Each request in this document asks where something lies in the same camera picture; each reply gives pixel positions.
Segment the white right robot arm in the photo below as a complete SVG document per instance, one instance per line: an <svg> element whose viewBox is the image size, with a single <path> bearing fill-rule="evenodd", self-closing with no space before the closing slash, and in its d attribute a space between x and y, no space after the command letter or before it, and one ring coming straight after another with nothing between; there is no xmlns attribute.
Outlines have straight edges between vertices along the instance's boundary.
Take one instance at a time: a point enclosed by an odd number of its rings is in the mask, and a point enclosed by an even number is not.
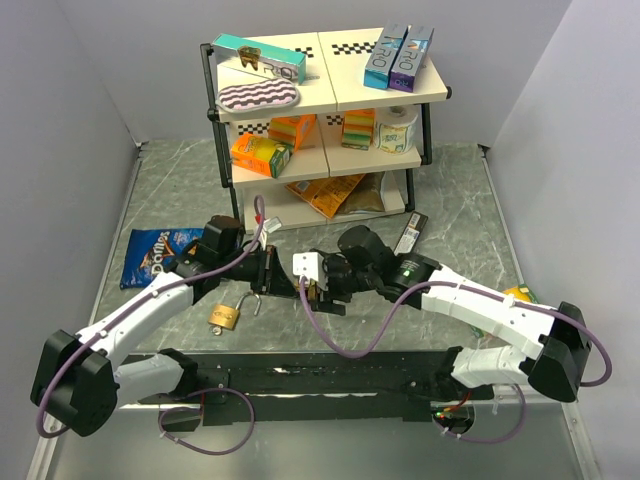
<svg viewBox="0 0 640 480"><path fill-rule="evenodd" d="M499 348L455 351L436 376L448 398L499 384L528 384L565 403L577 398L591 343L572 304L553 308L482 286L436 260L388 247L363 225L344 232L335 253L295 255L293 272L305 279L307 301L317 309L374 291L395 307L446 315L502 340Z"/></svg>

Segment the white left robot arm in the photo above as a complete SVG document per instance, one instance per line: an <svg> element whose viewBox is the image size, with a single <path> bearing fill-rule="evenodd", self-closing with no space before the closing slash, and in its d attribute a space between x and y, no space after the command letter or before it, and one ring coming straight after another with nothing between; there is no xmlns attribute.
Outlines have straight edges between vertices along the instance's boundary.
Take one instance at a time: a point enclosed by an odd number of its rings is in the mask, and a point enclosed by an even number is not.
<svg viewBox="0 0 640 480"><path fill-rule="evenodd" d="M86 437L100 429L119 407L156 394L177 402L191 399L198 387L198 365L171 348L128 363L145 338L177 314L191 308L221 281L245 282L254 294L297 296L278 259L269 233L280 228L273 217L259 235L241 245L243 227L232 217L215 215L201 237L191 241L142 292L103 320L75 334L54 332L45 342L35 375L31 402L37 406L36 428L44 438L44 417Z"/></svg>

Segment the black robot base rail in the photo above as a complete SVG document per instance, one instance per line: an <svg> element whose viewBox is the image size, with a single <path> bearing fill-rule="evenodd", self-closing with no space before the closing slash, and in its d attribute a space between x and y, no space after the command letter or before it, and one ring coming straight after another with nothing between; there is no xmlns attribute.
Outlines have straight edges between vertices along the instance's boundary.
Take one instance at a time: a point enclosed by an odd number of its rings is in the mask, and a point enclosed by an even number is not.
<svg viewBox="0 0 640 480"><path fill-rule="evenodd" d="M464 398L491 400L488 385L469 389L451 377L445 351L374 351L361 359L333 352L194 353L191 392L207 426L266 421L399 418L429 422L433 407Z"/></svg>

